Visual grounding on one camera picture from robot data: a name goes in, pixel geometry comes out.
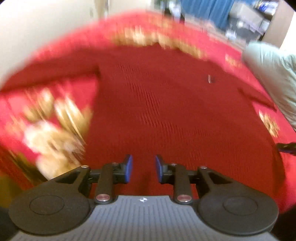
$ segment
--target small metal logo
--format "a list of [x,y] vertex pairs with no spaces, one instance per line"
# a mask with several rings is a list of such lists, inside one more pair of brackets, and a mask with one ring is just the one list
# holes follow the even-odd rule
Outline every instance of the small metal logo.
[[139,199],[140,202],[147,202],[148,200],[149,200],[149,199],[147,199],[147,198],[145,198],[145,197],[142,197],[142,198]]

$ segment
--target blue curtain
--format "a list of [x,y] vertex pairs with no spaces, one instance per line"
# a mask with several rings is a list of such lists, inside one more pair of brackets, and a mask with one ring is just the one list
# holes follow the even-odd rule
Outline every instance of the blue curtain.
[[[253,1],[245,0],[249,5]],[[227,18],[233,3],[234,0],[181,0],[182,9],[185,14],[211,20],[216,27],[223,30],[227,27]]]

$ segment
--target metal bolt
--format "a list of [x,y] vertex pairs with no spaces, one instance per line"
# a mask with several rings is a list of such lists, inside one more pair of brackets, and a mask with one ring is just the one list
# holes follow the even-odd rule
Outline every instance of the metal bolt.
[[184,195],[184,194],[179,195],[179,196],[177,197],[177,200],[178,200],[179,202],[190,202],[191,199],[192,199],[191,196],[189,196],[189,195]]
[[106,202],[110,200],[110,196],[108,194],[99,194],[96,196],[96,200],[100,202]]

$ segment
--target red sweater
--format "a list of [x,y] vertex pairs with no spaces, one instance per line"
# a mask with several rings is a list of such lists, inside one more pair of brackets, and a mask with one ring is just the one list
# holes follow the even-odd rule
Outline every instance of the red sweater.
[[28,66],[2,91],[91,73],[100,90],[85,163],[100,168],[132,154],[131,182],[118,193],[172,192],[157,184],[156,154],[189,169],[208,166],[269,195],[281,184],[280,154],[251,100],[274,108],[272,102],[214,63],[178,50],[79,50]]

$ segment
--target light green pillow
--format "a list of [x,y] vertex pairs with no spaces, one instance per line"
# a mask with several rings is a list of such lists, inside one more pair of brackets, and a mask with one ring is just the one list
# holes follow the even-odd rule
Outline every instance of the light green pillow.
[[296,56],[266,43],[251,42],[242,59],[296,130]]

